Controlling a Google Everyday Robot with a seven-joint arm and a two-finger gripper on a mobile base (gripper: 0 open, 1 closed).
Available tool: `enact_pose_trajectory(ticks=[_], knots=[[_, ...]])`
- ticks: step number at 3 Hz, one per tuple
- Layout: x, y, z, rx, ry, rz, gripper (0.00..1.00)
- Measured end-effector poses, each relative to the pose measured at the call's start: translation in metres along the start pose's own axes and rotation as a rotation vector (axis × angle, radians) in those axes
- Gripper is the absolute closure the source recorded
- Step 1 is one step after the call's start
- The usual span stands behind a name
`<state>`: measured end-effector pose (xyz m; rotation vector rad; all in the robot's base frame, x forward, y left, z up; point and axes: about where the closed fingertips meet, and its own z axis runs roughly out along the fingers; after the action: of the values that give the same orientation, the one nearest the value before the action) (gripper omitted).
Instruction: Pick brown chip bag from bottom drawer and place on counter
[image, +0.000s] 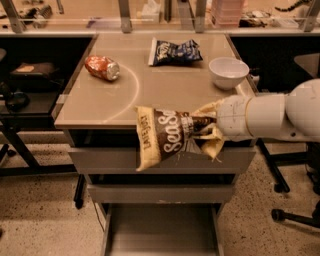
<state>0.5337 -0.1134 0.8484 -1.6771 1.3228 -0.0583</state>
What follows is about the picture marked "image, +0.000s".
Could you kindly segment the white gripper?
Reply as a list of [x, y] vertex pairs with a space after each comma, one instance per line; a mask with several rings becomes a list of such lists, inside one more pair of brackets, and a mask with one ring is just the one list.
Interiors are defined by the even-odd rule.
[[231, 141], [252, 139], [246, 121], [249, 97], [232, 95], [224, 100], [217, 100], [203, 105], [193, 111], [193, 117], [210, 117], [217, 119], [216, 125], [210, 124], [207, 133], [201, 136], [203, 153], [215, 159], [224, 145], [224, 137]]

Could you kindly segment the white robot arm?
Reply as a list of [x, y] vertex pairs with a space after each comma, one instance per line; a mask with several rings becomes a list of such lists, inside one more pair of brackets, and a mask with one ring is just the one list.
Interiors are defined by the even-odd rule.
[[213, 117], [209, 134], [194, 136], [200, 150], [216, 158], [227, 141], [269, 138], [320, 141], [320, 79], [306, 81], [290, 93], [228, 96], [204, 105], [197, 117]]

